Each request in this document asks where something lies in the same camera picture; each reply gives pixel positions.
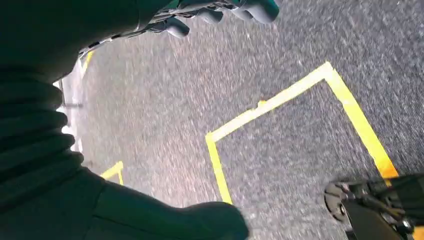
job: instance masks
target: robotic hand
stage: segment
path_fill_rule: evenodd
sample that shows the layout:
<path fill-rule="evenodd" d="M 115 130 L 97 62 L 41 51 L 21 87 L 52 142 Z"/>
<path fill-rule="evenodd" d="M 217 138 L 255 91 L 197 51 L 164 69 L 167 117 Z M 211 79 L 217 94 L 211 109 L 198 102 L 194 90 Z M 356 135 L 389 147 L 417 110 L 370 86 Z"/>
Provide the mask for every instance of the robotic hand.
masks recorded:
<path fill-rule="evenodd" d="M 102 43 L 144 32 L 183 37 L 189 28 L 176 17 L 216 23 L 223 12 L 269 23 L 279 9 L 273 0 L 6 0 L 0 71 L 37 73 L 52 83 Z"/>
<path fill-rule="evenodd" d="M 199 17 L 206 23 L 217 24 L 223 18 L 223 12 L 231 12 L 242 20 L 256 19 L 260 23 L 271 23 L 277 18 L 279 9 L 272 0 L 173 0 L 161 8 L 149 21 L 148 25 L 130 32 L 123 32 L 101 41 L 96 41 L 79 52 L 86 53 L 118 38 L 134 37 L 145 32 L 168 32 L 177 38 L 189 34 L 189 27 L 180 18 Z"/>
<path fill-rule="evenodd" d="M 224 202 L 170 207 L 81 166 L 55 111 L 51 83 L 105 40 L 218 22 L 222 12 L 273 21 L 272 0 L 6 0 L 0 9 L 0 236 L 5 240 L 243 240 L 240 212 Z"/>

